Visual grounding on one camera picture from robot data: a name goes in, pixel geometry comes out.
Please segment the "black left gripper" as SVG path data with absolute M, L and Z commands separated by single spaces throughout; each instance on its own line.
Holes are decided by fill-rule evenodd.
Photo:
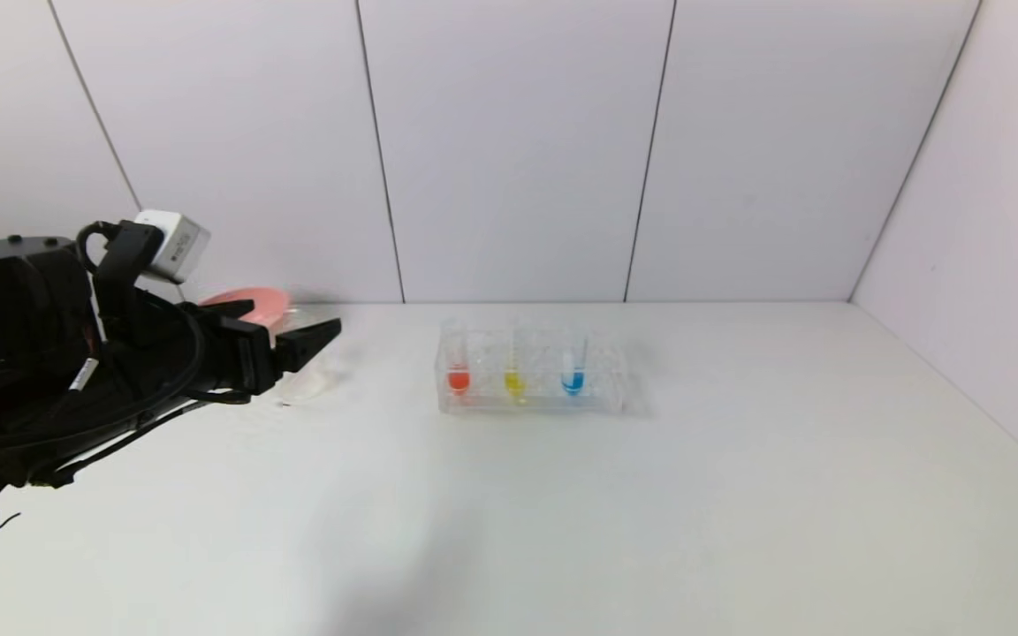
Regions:
M 284 331 L 271 349 L 265 327 L 239 321 L 252 311 L 250 299 L 134 311 L 125 324 L 125 370 L 133 386 L 153 407 L 206 396 L 219 403 L 244 403 L 274 385 L 276 362 L 282 372 L 300 372 L 342 334 L 342 319 L 330 319 Z

